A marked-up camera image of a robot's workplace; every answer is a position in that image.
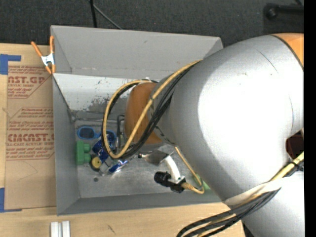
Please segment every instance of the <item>cardboard sheet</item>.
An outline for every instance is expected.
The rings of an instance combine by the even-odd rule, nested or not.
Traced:
[[[52,76],[31,45],[1,44],[0,53],[21,55],[20,62],[8,62],[7,106],[1,114],[7,117],[4,208],[54,206]]]

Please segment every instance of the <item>yellow cable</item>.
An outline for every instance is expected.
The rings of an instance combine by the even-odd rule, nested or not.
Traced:
[[[180,152],[178,147],[174,147],[176,152],[178,153],[179,157],[181,158],[181,160],[184,162],[184,164],[188,167],[189,171],[194,175],[194,177],[197,179],[197,182],[199,185],[202,185],[202,182],[200,180],[200,178],[197,176],[197,174],[194,172],[194,170],[192,169],[192,167],[190,166],[190,164],[187,162],[187,160],[184,158],[184,156],[182,155],[182,153]],[[198,194],[204,194],[205,190],[202,187],[201,190],[198,190],[196,187],[194,187],[193,185],[189,184],[189,183],[183,183],[182,188],[186,189],[186,190],[191,190],[195,193]]]
[[[303,160],[304,160],[304,151],[301,152],[301,154],[298,155],[298,157],[295,158],[292,162],[290,162],[287,166],[281,169],[270,181],[284,177],[288,172],[290,172],[295,167],[295,165],[298,165]]]
[[[114,99],[116,98],[116,96],[118,95],[118,93],[121,90],[123,90],[124,88],[126,88],[126,87],[128,87],[130,85],[141,83],[141,82],[143,82],[143,80],[134,80],[134,81],[125,83],[118,90],[116,90],[116,92],[110,98],[110,100],[109,100],[109,102],[107,104],[107,107],[105,109],[104,117],[103,117],[103,134],[107,134],[107,119],[108,119],[108,115],[109,115],[109,111],[110,111],[110,106],[112,105],[112,103],[113,103]],[[105,144],[105,147],[106,147],[107,151],[112,156],[113,153],[112,153],[112,150],[110,149],[110,145],[109,145],[107,136],[103,136],[103,140],[104,140],[104,144]]]
[[[196,64],[196,63],[199,62],[199,61],[200,61],[200,60],[191,62],[191,63],[189,63],[188,65],[186,65],[186,66],[180,68],[179,70],[177,70],[176,72],[174,72],[171,76],[169,76],[169,77],[167,78],[167,80],[164,81],[164,82],[161,84],[161,86],[156,90],[156,92],[153,94],[153,96],[151,97],[151,99],[148,101],[147,105],[146,105],[145,108],[143,109],[143,111],[142,111],[140,117],[138,118],[138,120],[137,120],[137,122],[136,122],[136,124],[135,124],[135,127],[134,127],[133,131],[131,132],[131,134],[130,134],[130,136],[129,136],[127,142],[126,142],[126,144],[124,145],[124,147],[122,148],[122,150],[121,150],[118,154],[114,154],[114,153],[111,151],[110,146],[109,146],[109,142],[108,142],[108,139],[107,139],[107,136],[103,136],[105,147],[106,147],[107,151],[109,152],[109,155],[110,155],[112,158],[115,158],[115,159],[120,158],[122,155],[124,155],[124,154],[126,153],[126,150],[128,149],[129,145],[131,144],[131,142],[132,142],[132,140],[133,140],[133,138],[134,138],[134,136],[135,136],[135,134],[136,134],[136,132],[137,132],[139,126],[141,125],[142,120],[144,119],[145,115],[147,114],[148,109],[149,109],[150,106],[152,105],[153,100],[154,100],[155,98],[157,98],[157,96],[162,92],[162,90],[163,90],[174,78],[176,78],[179,74],[181,74],[181,73],[184,72],[185,70],[189,69],[191,66],[193,66],[194,64]],[[108,116],[108,113],[109,113],[110,106],[111,106],[111,104],[112,104],[114,98],[115,98],[116,95],[118,94],[118,92],[119,92],[121,89],[125,88],[126,86],[128,86],[128,85],[125,84],[125,85],[121,86],[121,87],[119,88],[119,90],[117,90],[117,91],[114,93],[114,95],[112,96],[112,98],[111,98],[110,101],[108,102],[108,105],[107,105],[106,110],[105,110],[105,113],[104,113],[104,118],[103,118],[103,134],[106,134],[106,122],[107,122],[107,116]]]

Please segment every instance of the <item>yellow object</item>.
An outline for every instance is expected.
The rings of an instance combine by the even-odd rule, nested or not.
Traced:
[[[91,165],[94,167],[94,168],[100,168],[102,162],[100,161],[100,159],[98,157],[94,157],[92,158],[91,160]]]
[[[166,81],[164,81],[161,86],[157,89],[157,91],[153,94],[153,96],[151,97],[151,99],[148,100],[147,102],[147,105],[144,107],[143,109],[143,112],[141,113],[140,117],[138,118],[137,120],[137,123],[135,124],[135,127],[133,129],[133,131],[131,132],[126,144],[124,145],[124,147],[122,148],[122,150],[118,153],[118,154],[114,154],[112,152],[112,150],[110,149],[110,145],[109,145],[109,142],[108,142],[108,139],[106,136],[103,136],[103,139],[104,139],[104,144],[105,144],[105,147],[109,153],[109,155],[114,158],[114,159],[118,159],[120,158],[122,155],[125,154],[125,152],[127,151],[129,145],[131,144],[136,132],[138,131],[138,128],[139,126],[141,125],[148,109],[150,108],[150,106],[153,104],[153,101],[155,98],[157,98],[157,96],[162,92],[162,90],[174,79],[176,78],[179,74],[181,74],[182,72],[184,72],[185,70],[189,69],[190,67],[192,67],[194,64],[196,64],[197,62],[199,62],[200,60],[198,61],[194,61],[194,62],[191,62],[189,63],[188,65],[180,68],[178,71],[174,72],[171,76],[168,77],[168,79]],[[131,85],[131,84],[135,84],[135,83],[140,83],[140,82],[143,82],[142,80],[134,80],[132,82],[129,82],[129,83],[126,83],[124,84],[123,86],[121,86],[115,93],[114,95],[112,96],[112,98],[109,100],[108,102],[108,105],[105,109],[105,113],[104,113],[104,118],[103,118],[103,134],[106,134],[106,124],[107,124],[107,118],[108,118],[108,115],[109,115],[109,110],[110,110],[110,106],[111,104],[113,103],[113,100],[115,99],[115,97],[117,96],[117,94],[124,88],[126,88],[127,86]]]

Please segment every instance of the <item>plastic piece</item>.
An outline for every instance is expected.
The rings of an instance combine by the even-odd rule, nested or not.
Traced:
[[[77,141],[76,143],[76,164],[83,165],[91,161],[90,145],[83,141]]]
[[[119,172],[124,166],[128,164],[128,160],[119,160],[115,165],[108,169],[109,174]]]
[[[92,157],[91,162],[90,162],[90,166],[94,171],[99,171],[101,164],[102,164],[102,162],[97,155]]]

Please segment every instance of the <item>cable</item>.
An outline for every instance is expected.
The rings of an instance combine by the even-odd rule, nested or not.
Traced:
[[[110,21],[114,26],[116,26],[118,29],[123,30],[119,25],[117,25],[115,22],[112,21],[111,18],[109,18],[107,15],[105,15],[95,4],[93,7],[108,21]]]
[[[185,70],[189,69],[191,66],[193,66],[193,65],[196,64],[197,62],[199,62],[199,61],[192,62],[192,63],[190,63],[190,64],[188,64],[188,65],[186,65],[186,66],[180,68],[179,70],[177,70],[176,72],[174,72],[171,76],[169,76],[169,77],[167,78],[167,80],[164,81],[164,82],[161,84],[161,86],[160,86],[160,87],[156,90],[156,92],[152,95],[151,99],[149,99],[149,101],[147,102],[147,105],[146,105],[145,108],[143,109],[143,111],[142,111],[140,117],[138,118],[138,120],[137,120],[137,122],[136,122],[136,124],[135,124],[135,127],[134,127],[133,131],[131,132],[131,134],[130,134],[130,136],[129,136],[129,138],[128,138],[126,144],[125,144],[125,146],[123,147],[123,149],[122,149],[118,154],[114,154],[114,153],[112,152],[112,150],[110,149],[110,146],[109,146],[109,143],[108,143],[108,140],[107,140],[106,136],[103,136],[105,147],[106,147],[106,149],[107,149],[109,155],[110,155],[112,158],[118,159],[118,158],[120,158],[122,155],[125,154],[126,150],[129,148],[129,146],[130,146],[130,144],[131,144],[131,142],[132,142],[132,140],[133,140],[135,134],[137,133],[138,128],[139,128],[139,126],[141,125],[141,122],[142,122],[142,120],[144,119],[144,117],[145,117],[145,115],[146,115],[148,109],[149,109],[150,106],[152,105],[153,101],[157,98],[157,96],[162,92],[162,90],[163,90],[174,78],[176,78],[179,74],[181,74],[181,73],[184,72]],[[105,132],[106,132],[106,129],[105,129],[105,128],[106,128],[106,120],[107,120],[107,117],[108,117],[108,115],[109,115],[110,106],[112,105],[113,100],[117,97],[117,96],[116,96],[117,92],[119,92],[119,91],[120,91],[122,88],[124,88],[125,86],[126,86],[126,84],[123,85],[123,86],[121,86],[121,88],[120,88],[119,90],[117,90],[117,91],[114,93],[114,95],[112,96],[112,98],[111,98],[110,101],[108,102],[108,105],[107,105],[106,110],[105,110],[105,113],[104,113],[103,134],[105,134]]]
[[[187,162],[187,160],[184,158],[184,156],[182,155],[182,153],[180,152],[179,148],[178,147],[174,147],[177,154],[179,155],[179,157],[181,158],[181,160],[184,162],[184,164],[187,166],[187,168],[189,169],[189,171],[194,175],[194,177],[196,178],[198,184],[200,186],[202,186],[202,181],[199,179],[198,175],[195,173],[195,171],[192,169],[191,165]],[[186,189],[186,190],[190,190],[190,191],[193,191],[195,193],[198,193],[198,194],[204,194],[205,190],[204,188],[202,187],[201,190],[197,189],[196,187],[194,187],[193,185],[185,182],[183,183],[182,185],[182,188]]]
[[[95,17],[95,10],[93,6],[93,0],[90,0],[90,7],[91,7],[91,13],[92,13],[92,19],[93,19],[93,26],[94,28],[98,28],[97,19]]]
[[[117,138],[118,138],[118,148],[120,148],[120,136],[121,136],[121,131],[120,131],[120,123],[124,120],[125,115],[118,115],[117,117]]]
[[[292,162],[287,164],[270,181],[291,176],[295,171],[300,169],[300,166],[303,162],[304,162],[304,152],[302,152]],[[238,220],[242,219],[246,215],[249,215],[253,213],[254,211],[259,210],[261,207],[267,204],[279,192],[280,189],[281,188],[275,191],[271,191],[271,192],[267,192],[263,194],[252,195],[247,201],[242,202],[241,204],[234,207],[233,209],[230,209],[229,211],[191,223],[187,225],[186,227],[184,227],[178,233],[177,237],[192,237],[197,234],[199,237],[207,237],[207,236],[217,234],[223,231],[224,229],[228,228],[229,226],[233,225],[234,223],[236,223]],[[185,234],[185,232],[193,228],[196,228],[200,225],[203,225],[205,223],[208,223],[208,225],[201,227],[199,229],[196,229],[190,232],[189,234],[183,235]],[[207,233],[209,230],[217,228],[217,227],[220,227],[220,228],[215,231],[212,231],[211,233]]]
[[[168,108],[171,102],[172,94],[170,94],[171,90],[174,88],[174,86],[178,83],[178,81],[192,68],[191,66],[189,69],[182,72],[180,75],[178,75],[174,81],[171,83],[170,87],[168,87],[167,91],[164,93],[162,98],[160,99],[160,102],[158,103],[154,113],[152,114],[152,117],[150,121],[148,122],[147,127],[145,128],[141,138],[139,141],[134,144],[126,154],[122,156],[123,159],[131,157],[133,154],[135,154],[147,141],[153,130],[155,129],[156,125],[158,124],[160,118],[162,117],[165,110]]]

